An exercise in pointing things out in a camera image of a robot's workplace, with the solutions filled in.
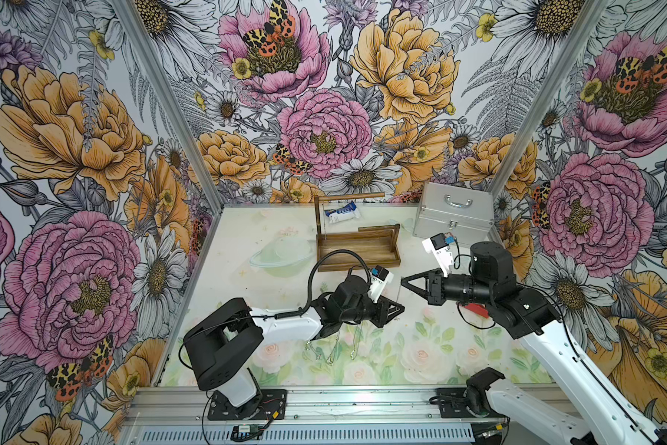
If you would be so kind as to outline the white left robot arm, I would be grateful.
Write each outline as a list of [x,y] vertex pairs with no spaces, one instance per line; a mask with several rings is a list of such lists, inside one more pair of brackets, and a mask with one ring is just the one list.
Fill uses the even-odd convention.
[[327,339],[342,326],[369,322],[383,328],[405,307],[382,295],[385,282],[348,276],[331,292],[308,299],[303,308],[274,313],[250,307],[235,298],[223,304],[184,336],[181,349],[201,391],[212,391],[216,407],[237,418],[248,418],[263,402],[263,394],[248,368],[259,350],[288,341]]

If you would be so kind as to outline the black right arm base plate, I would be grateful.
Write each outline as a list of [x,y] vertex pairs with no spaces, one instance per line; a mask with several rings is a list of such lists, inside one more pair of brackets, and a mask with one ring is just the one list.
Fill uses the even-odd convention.
[[439,413],[444,419],[499,416],[488,400],[487,391],[493,383],[503,379],[505,376],[501,372],[487,367],[471,376],[464,389],[436,389],[435,395],[429,398],[428,402],[439,408]]

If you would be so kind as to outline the wooden jewelry display stand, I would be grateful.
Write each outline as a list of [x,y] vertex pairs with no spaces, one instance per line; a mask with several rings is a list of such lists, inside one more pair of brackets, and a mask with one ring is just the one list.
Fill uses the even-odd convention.
[[365,198],[383,198],[383,192],[314,196],[316,216],[316,251],[320,261],[326,254],[335,250],[352,250],[359,255],[368,266],[380,265],[385,268],[396,268],[401,264],[401,256],[397,247],[400,224],[360,227],[357,232],[341,232],[325,234],[322,231],[320,205],[325,202],[345,200],[355,201]]

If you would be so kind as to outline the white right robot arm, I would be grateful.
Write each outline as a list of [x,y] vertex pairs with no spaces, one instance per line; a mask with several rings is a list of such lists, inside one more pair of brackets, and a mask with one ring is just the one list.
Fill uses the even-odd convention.
[[456,271],[461,255],[453,235],[434,235],[422,246],[438,266],[402,278],[402,287],[433,306],[453,301],[459,307],[485,307],[497,326],[537,358],[578,411],[567,415],[487,367],[467,381],[463,406],[470,413],[498,413],[549,444],[667,444],[667,428],[657,426],[611,385],[582,352],[550,297],[518,283],[512,256],[503,246],[491,241],[470,246],[466,274]]

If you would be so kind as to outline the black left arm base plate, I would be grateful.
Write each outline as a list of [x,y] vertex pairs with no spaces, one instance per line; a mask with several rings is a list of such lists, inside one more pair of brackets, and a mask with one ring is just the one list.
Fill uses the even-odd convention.
[[209,421],[281,420],[285,417],[287,396],[286,389],[263,389],[241,407],[234,407],[220,391],[215,391],[208,404],[207,419]]

